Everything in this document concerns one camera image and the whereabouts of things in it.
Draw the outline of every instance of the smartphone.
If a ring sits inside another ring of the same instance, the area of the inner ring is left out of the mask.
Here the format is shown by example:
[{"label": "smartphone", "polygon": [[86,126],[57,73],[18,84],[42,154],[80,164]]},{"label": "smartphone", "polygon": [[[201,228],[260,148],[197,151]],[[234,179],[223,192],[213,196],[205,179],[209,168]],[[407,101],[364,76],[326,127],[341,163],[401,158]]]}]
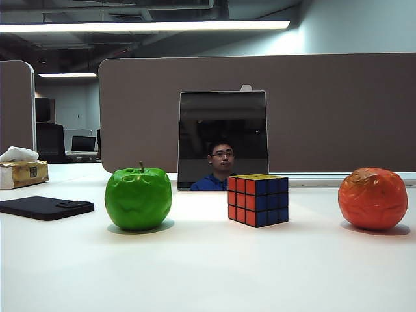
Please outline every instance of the smartphone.
[{"label": "smartphone", "polygon": [[0,201],[2,213],[43,221],[58,220],[90,211],[94,211],[94,204],[89,201],[60,200],[41,196]]}]

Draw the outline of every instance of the ceiling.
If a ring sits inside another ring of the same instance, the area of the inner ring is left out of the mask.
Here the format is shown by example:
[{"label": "ceiling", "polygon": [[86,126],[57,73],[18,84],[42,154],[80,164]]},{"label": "ceiling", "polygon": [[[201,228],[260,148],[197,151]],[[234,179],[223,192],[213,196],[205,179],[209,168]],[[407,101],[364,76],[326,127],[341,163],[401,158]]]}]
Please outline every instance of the ceiling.
[{"label": "ceiling", "polygon": [[[1,23],[291,20],[302,0],[1,0]],[[117,57],[189,56],[255,36],[254,31],[0,33],[0,60],[24,60],[36,73],[97,72]]]}]

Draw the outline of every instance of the rubik's cube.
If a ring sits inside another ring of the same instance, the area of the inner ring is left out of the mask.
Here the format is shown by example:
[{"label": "rubik's cube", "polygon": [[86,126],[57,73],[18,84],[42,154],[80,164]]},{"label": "rubik's cube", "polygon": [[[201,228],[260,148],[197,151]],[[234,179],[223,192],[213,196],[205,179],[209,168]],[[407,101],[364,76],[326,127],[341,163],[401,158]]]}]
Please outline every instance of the rubik's cube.
[{"label": "rubik's cube", "polygon": [[228,178],[228,218],[260,228],[289,221],[289,180],[266,174]]}]

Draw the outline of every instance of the blue cube face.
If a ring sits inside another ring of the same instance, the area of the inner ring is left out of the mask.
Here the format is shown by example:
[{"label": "blue cube face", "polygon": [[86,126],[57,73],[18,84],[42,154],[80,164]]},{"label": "blue cube face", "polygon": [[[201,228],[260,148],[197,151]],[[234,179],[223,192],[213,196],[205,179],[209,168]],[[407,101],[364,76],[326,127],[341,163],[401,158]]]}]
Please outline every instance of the blue cube face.
[{"label": "blue cube face", "polygon": [[289,206],[289,194],[288,193],[280,193],[279,194],[279,208]]},{"label": "blue cube face", "polygon": [[255,224],[257,227],[267,226],[267,211],[261,211],[255,214]]},{"label": "blue cube face", "polygon": [[278,209],[278,212],[279,212],[279,223],[289,221],[289,210],[287,207]]},{"label": "blue cube face", "polygon": [[277,209],[279,207],[279,194],[267,195],[267,209]]},{"label": "blue cube face", "polygon": [[255,210],[267,210],[267,196],[258,196],[255,198]]},{"label": "blue cube face", "polygon": [[256,195],[267,194],[267,180],[257,180],[255,182],[255,194]]},{"label": "blue cube face", "polygon": [[267,194],[275,194],[279,192],[279,179],[270,179],[267,183]]},{"label": "blue cube face", "polygon": [[279,222],[279,213],[277,209],[268,211],[268,224],[276,224]]},{"label": "blue cube face", "polygon": [[289,179],[283,177],[278,179],[278,193],[287,192],[289,189]]}]

